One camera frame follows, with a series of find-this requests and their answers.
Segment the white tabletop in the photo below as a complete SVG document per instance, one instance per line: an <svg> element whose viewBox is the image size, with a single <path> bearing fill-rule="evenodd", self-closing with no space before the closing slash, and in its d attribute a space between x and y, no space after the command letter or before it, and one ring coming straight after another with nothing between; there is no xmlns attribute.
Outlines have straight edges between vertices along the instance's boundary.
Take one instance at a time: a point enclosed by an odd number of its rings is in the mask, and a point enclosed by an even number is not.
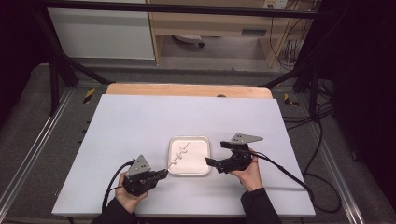
<svg viewBox="0 0 396 224"><path fill-rule="evenodd" d="M231 151L221 148L220 141L229 141L236 133L263 137L249 146L302 180L276 100L103 95L52 213L65 217L100 214L107 185L119 167L143 154L152 170L166 168L174 136L205 136L211 157L222 160ZM315 214L300 185L267 161L260 160L260 167L280 216ZM215 168L199 177L169 174L136 213L140 217L241 217L245 213L239 200L244 191L236 177L218 174Z"/></svg>

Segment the black sleeve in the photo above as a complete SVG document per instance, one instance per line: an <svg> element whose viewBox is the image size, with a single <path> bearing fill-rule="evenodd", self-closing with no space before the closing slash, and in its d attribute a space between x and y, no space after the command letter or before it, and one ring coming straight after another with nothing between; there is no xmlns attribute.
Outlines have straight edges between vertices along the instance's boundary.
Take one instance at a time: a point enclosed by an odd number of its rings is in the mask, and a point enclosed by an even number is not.
<svg viewBox="0 0 396 224"><path fill-rule="evenodd" d="M108 204L105 212L96 217L91 224L131 224L137 223L136 215L129 213L124 207L117 201L116 198L111 200Z"/></svg>
<svg viewBox="0 0 396 224"><path fill-rule="evenodd" d="M246 191L241 203L247 215L247 224L282 223L264 188Z"/></svg>

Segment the human hand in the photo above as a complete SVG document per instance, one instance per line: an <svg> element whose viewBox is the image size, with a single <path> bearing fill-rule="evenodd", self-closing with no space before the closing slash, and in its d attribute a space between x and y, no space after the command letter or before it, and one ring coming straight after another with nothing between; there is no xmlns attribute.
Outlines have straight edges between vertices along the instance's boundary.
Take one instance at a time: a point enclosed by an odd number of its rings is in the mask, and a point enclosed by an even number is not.
<svg viewBox="0 0 396 224"><path fill-rule="evenodd" d="M231 171L230 174L238 177L247 191L253 191L255 189L262 188L262 177L260 176L259 160L257 157L253 156L253 160L245 170Z"/></svg>
<svg viewBox="0 0 396 224"><path fill-rule="evenodd" d="M125 172L120 174L119 186L122 186L125 178ZM116 199L120 202L122 207L125 208L129 213L132 214L137 204L140 203L149 194L146 192L138 197L128 193L124 187L116 189Z"/></svg>

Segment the white plastic tray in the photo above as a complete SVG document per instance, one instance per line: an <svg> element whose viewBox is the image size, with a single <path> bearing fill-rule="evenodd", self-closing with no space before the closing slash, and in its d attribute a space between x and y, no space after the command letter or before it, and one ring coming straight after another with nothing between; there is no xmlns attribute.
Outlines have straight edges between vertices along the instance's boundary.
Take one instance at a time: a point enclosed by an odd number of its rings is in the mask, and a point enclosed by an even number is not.
<svg viewBox="0 0 396 224"><path fill-rule="evenodd" d="M207 175L210 166L206 165L205 157L210 158L210 145L206 137L173 137L169 142L169 173L175 176Z"/></svg>

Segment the electrical wire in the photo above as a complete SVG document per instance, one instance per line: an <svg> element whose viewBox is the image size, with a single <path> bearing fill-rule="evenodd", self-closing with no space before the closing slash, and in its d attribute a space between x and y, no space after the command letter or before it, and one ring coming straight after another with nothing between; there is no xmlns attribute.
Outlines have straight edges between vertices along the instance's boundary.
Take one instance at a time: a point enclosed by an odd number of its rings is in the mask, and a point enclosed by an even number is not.
<svg viewBox="0 0 396 224"><path fill-rule="evenodd" d="M276 162L272 161L269 157L267 157L266 155L264 155L261 152L258 151L249 151L248 154L250 154L251 156L260 158L262 160L265 161L269 161L270 163L272 163L274 166L276 166L277 169L279 169L283 174L285 174L286 176L290 177L292 180L294 180L295 182L297 182L299 185L301 185L303 188L306 189L306 191L309 194L309 198L311 199L311 202L313 202L315 200L315 195L314 192L312 191L311 188L309 188L303 181L301 181L300 179L298 179L297 177L295 177L294 175L292 175L288 170L286 170L283 166L277 164Z"/></svg>
<svg viewBox="0 0 396 224"><path fill-rule="evenodd" d="M333 96L333 93L334 93L334 86L332 86L332 90L330 90L327 86L326 86L326 84L324 83L324 80L322 79L321 81L320 81L320 83L318 84L318 86L320 86L323 90L324 90L324 94L327 94L327 95L329 95L329 96Z"/></svg>
<svg viewBox="0 0 396 224"><path fill-rule="evenodd" d="M106 193L105 193L105 197L104 197L103 202L102 202L102 213L105 212L105 209L106 209L106 207L107 207L108 195L110 194L110 191L113 190L113 189L111 188L111 186L113 185L114 180L116 179L116 177L119 175L119 173L121 172L121 170L122 170L125 166L128 166L128 165L131 166L132 164L134 164L134 159L133 159L132 161L128 161L128 162L126 162L125 164L123 164L123 165L119 168L119 170L113 175L113 178L111 178L111 181L110 181L110 183L108 184L108 187L107 187L107 190L106 190Z"/></svg>
<svg viewBox="0 0 396 224"><path fill-rule="evenodd" d="M300 46L304 42L304 38L305 38L305 36L307 34L308 27L310 27L310 25L312 23L312 20L310 20L310 19L299 19L299 20L297 20L297 22L295 22L293 24L293 26L289 29L288 33L286 34L285 39L290 35L291 31L300 22L301 22L301 25L302 25L302 28L301 28L302 33L301 33L300 40L295 40L294 41L294 47L291 47L291 48L290 48L290 40L289 40L288 41L288 45L287 45L287 47L285 48L285 51L284 51L285 60L289 62L289 70L291 70L290 61L297 61L297 57L299 55L299 53L297 53L297 51L299 50Z"/></svg>
<svg viewBox="0 0 396 224"><path fill-rule="evenodd" d="M274 50L274 47L273 47L273 45L272 45L272 32L273 32L273 27L274 27L274 17L271 18L270 47L271 47L272 52L275 54L276 60L279 62L279 65L280 65L282 68L284 68L285 70L288 70L288 68L285 67L285 66L287 66L287 65L286 65L286 64L283 64L282 61L280 61L280 59L279 59L279 57L277 56L277 54L276 54L276 52L275 52L275 50Z"/></svg>
<svg viewBox="0 0 396 224"><path fill-rule="evenodd" d="M345 17L345 15L347 14L347 12L349 11L350 7L352 6L352 3L355 0L350 0L349 4L347 5L345 11L342 13L340 19L335 23L335 25L330 29L330 31L323 36L319 42L315 45L315 47L308 53L308 55L305 56L305 58L303 58L300 61L300 64L302 63L307 63L308 59L310 59L310 57L313 57L313 55L315 53L317 53L317 51L320 49L320 46L327 40L327 38L329 38L331 36L331 34L335 31L335 29L337 28L337 26L340 24L341 20Z"/></svg>
<svg viewBox="0 0 396 224"><path fill-rule="evenodd" d="M299 2L299 0L295 0L295 1L291 2L286 8L288 8L288 7L290 7L292 4L294 4L294 9L295 9L295 8L297 7L298 2ZM297 22L295 22L295 23L291 26L291 28L289 29L288 33L286 34L285 39L288 38L288 36L289 36L289 34L291 33L291 31L295 28L295 26L296 26L302 19L303 19L303 18L300 18L299 20L297 20ZM291 53L292 53L292 48L291 48L291 50L289 50L289 48L290 48L290 40L288 41L288 44L287 44L287 46L285 47L285 51L284 51L284 60L288 62L288 68L289 68L288 70L291 71L290 61L292 61L292 59L290 58L290 55L291 55Z"/></svg>
<svg viewBox="0 0 396 224"><path fill-rule="evenodd" d="M338 193L338 190L335 188L335 186L332 183L330 183L329 181L325 180L324 178L322 178L322 177L320 177L318 175L314 175L314 174L308 173L309 167L311 166L311 164L312 164L313 160L315 159L315 157L318 155L318 152L319 152L319 149L320 149L320 146L321 146L321 142L322 142L322 138L323 138L323 128L322 128L320 120L323 119L324 117L332 114L332 112L333 112L332 106L327 107L325 109L322 109L322 107L324 107L326 105L330 105L330 104L331 104L330 102L327 102L327 103L324 103L324 104L320 105L318 107L318 113L317 113L317 117L316 118L293 118L293 119L298 119L298 120L285 120L285 122L290 122L290 123L300 122L299 125L292 127L292 128L296 128L296 127L299 127L301 125L306 124L307 122L311 122L313 120L317 120L318 121L318 126L319 126L318 145L315 148L315 151L314 151L313 155L311 156L308 164L305 166L305 169L302 172L302 174L303 174L303 178L304 179L306 179L307 176L314 177L314 178L324 182L325 184L327 184L334 191L334 193L335 193L335 195L337 197L337 202L338 202L337 206L334 209L322 208L322 207L320 207L319 205L317 205L314 202L312 202L312 204L314 205L315 208L317 208L318 210L320 210L322 212L336 213L336 212L338 212L341 209L341 206L342 206L342 203L341 203L342 200L341 200L341 196Z"/></svg>
<svg viewBox="0 0 396 224"><path fill-rule="evenodd" d="M317 9L317 2L318 2L319 0L314 0L314 5L311 7L311 11L314 11L314 10L316 10Z"/></svg>
<svg viewBox="0 0 396 224"><path fill-rule="evenodd" d="M295 3L295 5L297 5L297 3L296 2L298 2L299 0L293 0L293 1L291 1L286 7L285 7L285 9L288 9L289 7L291 7L291 5L293 5L293 3Z"/></svg>

